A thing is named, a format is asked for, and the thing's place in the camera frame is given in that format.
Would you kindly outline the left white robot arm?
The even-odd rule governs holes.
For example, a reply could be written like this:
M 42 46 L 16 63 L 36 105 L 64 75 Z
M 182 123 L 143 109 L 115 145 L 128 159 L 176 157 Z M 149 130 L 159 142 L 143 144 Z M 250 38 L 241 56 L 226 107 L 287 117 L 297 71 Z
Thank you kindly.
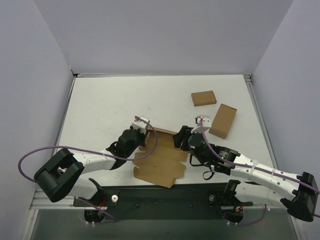
M 73 196 L 96 206 L 107 194 L 96 180 L 85 179 L 81 175 L 120 168 L 139 146 L 145 146 L 146 132 L 146 129 L 131 126 L 123 131 L 117 141 L 103 150 L 101 155 L 72 153 L 63 148 L 34 174 L 33 179 L 53 203 L 66 196 Z

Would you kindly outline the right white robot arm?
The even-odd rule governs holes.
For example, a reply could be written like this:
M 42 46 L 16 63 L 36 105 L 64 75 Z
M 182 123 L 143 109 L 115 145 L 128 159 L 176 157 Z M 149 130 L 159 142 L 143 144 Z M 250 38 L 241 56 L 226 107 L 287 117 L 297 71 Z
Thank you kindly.
M 236 150 L 208 143 L 203 131 L 186 125 L 172 138 L 175 148 L 189 151 L 190 156 L 198 160 L 198 166 L 209 168 L 210 173 L 249 181 L 230 180 L 224 193 L 226 198 L 270 204 L 286 209 L 299 220 L 314 220 L 320 191 L 311 173 L 295 174 L 268 167 Z

